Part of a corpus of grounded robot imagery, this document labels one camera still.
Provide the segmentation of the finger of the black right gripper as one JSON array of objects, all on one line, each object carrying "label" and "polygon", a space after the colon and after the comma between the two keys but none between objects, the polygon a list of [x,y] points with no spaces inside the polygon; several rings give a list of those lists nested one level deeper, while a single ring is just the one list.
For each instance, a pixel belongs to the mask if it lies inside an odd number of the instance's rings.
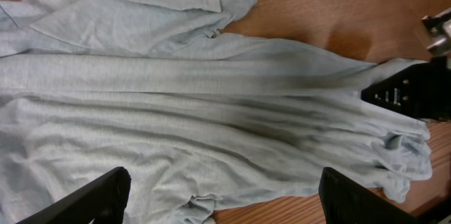
[{"label": "finger of the black right gripper", "polygon": [[450,58],[410,66],[367,87],[361,99],[418,120],[450,120]]}]

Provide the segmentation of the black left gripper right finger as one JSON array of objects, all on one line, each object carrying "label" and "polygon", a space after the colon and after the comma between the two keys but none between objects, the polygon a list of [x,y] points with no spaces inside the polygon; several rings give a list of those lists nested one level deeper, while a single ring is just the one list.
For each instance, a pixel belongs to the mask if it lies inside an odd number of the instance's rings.
[{"label": "black left gripper right finger", "polygon": [[327,224],[418,224],[406,213],[333,168],[323,169],[319,197]]}]

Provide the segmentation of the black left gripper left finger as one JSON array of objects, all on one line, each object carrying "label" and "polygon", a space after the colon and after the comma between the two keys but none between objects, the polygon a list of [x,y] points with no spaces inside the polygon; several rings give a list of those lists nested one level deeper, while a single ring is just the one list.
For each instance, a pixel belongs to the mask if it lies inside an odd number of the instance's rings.
[{"label": "black left gripper left finger", "polygon": [[122,224],[131,187],[124,167],[116,167],[17,224]]}]

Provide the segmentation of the light blue t-shirt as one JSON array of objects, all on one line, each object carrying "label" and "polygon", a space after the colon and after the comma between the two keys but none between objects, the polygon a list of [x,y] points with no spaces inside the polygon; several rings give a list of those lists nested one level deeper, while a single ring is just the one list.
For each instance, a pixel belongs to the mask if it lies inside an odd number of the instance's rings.
[{"label": "light blue t-shirt", "polygon": [[426,124],[359,93],[409,67],[226,34],[257,0],[1,2],[1,222],[116,166],[126,223],[318,192],[330,166],[404,201],[432,175]]}]

